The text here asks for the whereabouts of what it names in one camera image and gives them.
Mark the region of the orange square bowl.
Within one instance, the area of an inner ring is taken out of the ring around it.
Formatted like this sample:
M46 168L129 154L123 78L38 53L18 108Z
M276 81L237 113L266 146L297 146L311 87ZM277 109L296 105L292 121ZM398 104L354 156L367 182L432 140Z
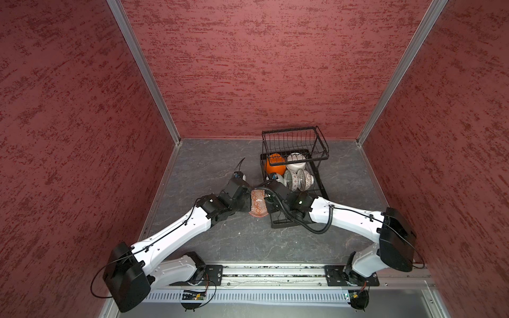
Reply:
M268 155L265 163L265 172L270 174L279 174L281 176L286 172L286 159L279 153Z

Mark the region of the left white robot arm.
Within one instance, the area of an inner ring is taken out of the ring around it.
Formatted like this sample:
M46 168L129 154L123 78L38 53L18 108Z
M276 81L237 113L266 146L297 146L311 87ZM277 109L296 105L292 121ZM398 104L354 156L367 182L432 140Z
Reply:
M208 231L238 211L251 210L251 187L244 173L236 171L219 195L198 198L183 217L155 235L115 246L100 270L109 297L120 312L138 306L152 290L177 282L198 283L205 263L196 253L166 262L166 258L192 238Z

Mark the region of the red patterned bowl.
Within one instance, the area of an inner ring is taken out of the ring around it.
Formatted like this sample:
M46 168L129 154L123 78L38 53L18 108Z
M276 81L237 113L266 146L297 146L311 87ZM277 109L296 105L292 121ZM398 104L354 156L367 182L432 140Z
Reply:
M251 210L249 214L257 218L263 218L269 214L266 207L264 190L254 189L251 192Z

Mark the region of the grey green patterned bowl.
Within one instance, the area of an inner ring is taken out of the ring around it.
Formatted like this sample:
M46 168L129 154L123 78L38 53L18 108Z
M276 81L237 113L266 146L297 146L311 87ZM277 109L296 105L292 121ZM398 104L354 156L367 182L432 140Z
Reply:
M290 191L295 192L295 191L299 190L300 179L296 172L291 171L291 170L286 170L286 172L284 173L284 179L286 182L286 187Z

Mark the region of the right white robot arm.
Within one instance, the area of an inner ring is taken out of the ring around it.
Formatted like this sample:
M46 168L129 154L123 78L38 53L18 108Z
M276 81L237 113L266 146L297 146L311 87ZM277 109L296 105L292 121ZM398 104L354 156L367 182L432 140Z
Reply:
M391 268L400 272L414 269L416 235L396 210L369 211L326 200L307 192L291 192L280 182L270 181L259 188L268 196L268 208L281 212L290 222L322 235L337 227L360 235L372 244L352 252L343 268L343 279L360 286L375 272Z

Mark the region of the white lattice patterned bowl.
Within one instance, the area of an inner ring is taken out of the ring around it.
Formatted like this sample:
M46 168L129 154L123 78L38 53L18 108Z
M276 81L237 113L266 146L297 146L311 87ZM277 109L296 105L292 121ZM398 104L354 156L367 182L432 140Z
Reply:
M301 192L308 191L314 185L314 177L305 169L299 169L297 172L299 179L298 189Z

